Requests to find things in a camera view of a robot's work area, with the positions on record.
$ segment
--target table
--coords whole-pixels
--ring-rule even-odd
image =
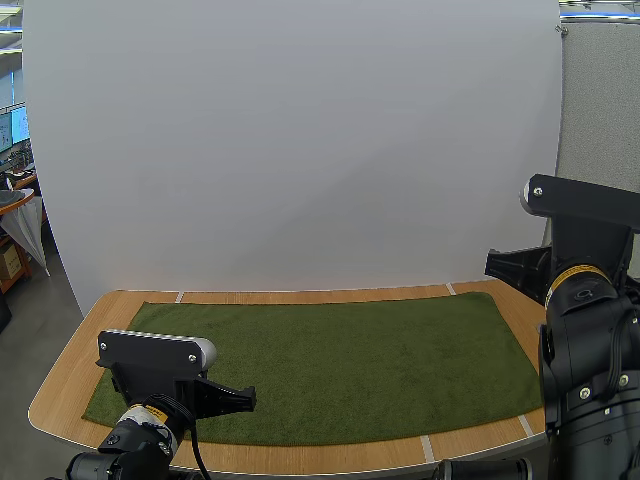
[[[5,205],[4,207],[0,207],[0,215],[4,215],[5,213],[12,212],[16,208],[21,207],[22,205],[27,203],[29,200],[31,200],[35,195],[35,192],[31,188],[25,188],[22,191],[24,192],[24,198],[22,198],[21,200],[18,200],[17,202],[10,203],[9,205]]]
[[[344,303],[429,298],[465,292],[486,292],[495,300],[524,352],[538,369],[538,325],[544,309],[533,300],[497,281],[426,287],[322,292],[130,292],[103,296],[75,332],[31,407],[29,420],[36,429],[84,447],[96,448],[110,428],[81,418],[103,369],[96,339],[106,328],[125,329],[143,302],[198,304]],[[258,474],[385,472],[426,468],[444,458],[482,457],[544,442],[542,409],[520,417],[422,437],[354,445],[269,447],[201,443],[205,465],[211,471]],[[183,442],[174,465],[197,468],[190,442]]]
[[[33,175],[29,175],[28,177],[21,178],[20,180],[18,180],[13,186],[13,188],[15,190],[19,190],[20,188],[24,188],[30,183],[35,182],[36,180],[38,180],[38,175],[34,173]]]

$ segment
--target cable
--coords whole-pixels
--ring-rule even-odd
[[[167,404],[169,407],[173,408],[174,411],[180,413],[187,424],[187,429],[191,433],[191,446],[193,448],[193,456],[196,457],[196,463],[200,468],[200,473],[204,477],[204,480],[211,480],[209,476],[209,472],[207,468],[204,466],[204,462],[202,461],[202,457],[200,456],[200,447],[198,446],[198,430],[196,427],[196,417],[186,406],[180,403],[173,397],[169,395],[165,395],[164,393],[154,393],[153,395],[149,395],[147,399],[142,402],[142,406],[148,404],[149,400],[157,400]]]
[[[204,462],[202,461],[202,457],[200,456],[200,447],[198,447],[198,432],[196,430],[196,426],[194,425],[193,428],[191,428],[191,430],[189,431],[191,432],[191,446],[193,447],[193,455],[196,457],[196,463],[198,464],[198,467],[200,467],[200,473],[202,473],[202,476],[205,480],[211,480],[209,472],[207,472],[207,469],[204,466]]]
[[[611,346],[609,348],[609,375],[607,387],[602,394],[603,400],[608,401],[618,392],[620,374],[622,373],[622,333],[629,320],[636,316],[635,310],[629,310],[616,323],[611,334]]]

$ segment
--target gray floor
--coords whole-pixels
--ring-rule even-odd
[[[50,234],[43,244],[51,278],[32,261],[33,278],[18,281],[6,294],[13,319],[0,333],[1,480],[63,478],[78,453],[27,419],[31,400],[82,321]]]

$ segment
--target white backdrop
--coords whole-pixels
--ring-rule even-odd
[[[33,2],[33,151],[83,312],[113,289],[483,277],[540,244],[556,0]]]

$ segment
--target green mat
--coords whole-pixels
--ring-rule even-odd
[[[323,305],[145,304],[129,328],[208,338],[218,349],[209,378],[256,387],[255,412],[198,422],[206,442],[371,442],[541,405],[531,362],[484,293]],[[113,426],[125,410],[107,372],[83,418]]]

